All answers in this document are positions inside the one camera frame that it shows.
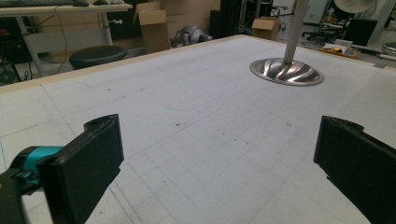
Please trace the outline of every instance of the white table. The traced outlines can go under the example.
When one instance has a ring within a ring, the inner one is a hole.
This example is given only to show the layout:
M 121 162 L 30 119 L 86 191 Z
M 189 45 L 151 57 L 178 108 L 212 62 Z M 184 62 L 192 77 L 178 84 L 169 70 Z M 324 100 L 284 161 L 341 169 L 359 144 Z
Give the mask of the white table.
M 25 41 L 26 47 L 29 49 L 38 74 L 43 77 L 45 71 L 37 56 L 38 53 L 49 52 L 54 50 L 64 50 L 65 39 L 69 49 L 90 47 L 95 45 L 112 45 L 111 34 L 108 27 L 107 12 L 126 11 L 132 8 L 128 4 L 120 5 L 104 5 L 88 7 L 9 7 L 0 8 L 0 17 L 15 17 L 21 28 L 21 35 Z M 103 28 L 78 30 L 65 33 L 39 33 L 29 34 L 23 23 L 24 16 L 39 15 L 62 15 L 74 13 L 97 12 L 100 14 Z
M 120 114 L 125 161 L 88 223 L 368 223 L 312 162 L 322 115 L 396 147 L 396 72 L 297 49 L 312 87 L 256 77 L 285 45 L 235 36 L 0 88 L 0 172 Z M 51 223 L 42 193 L 32 223 Z

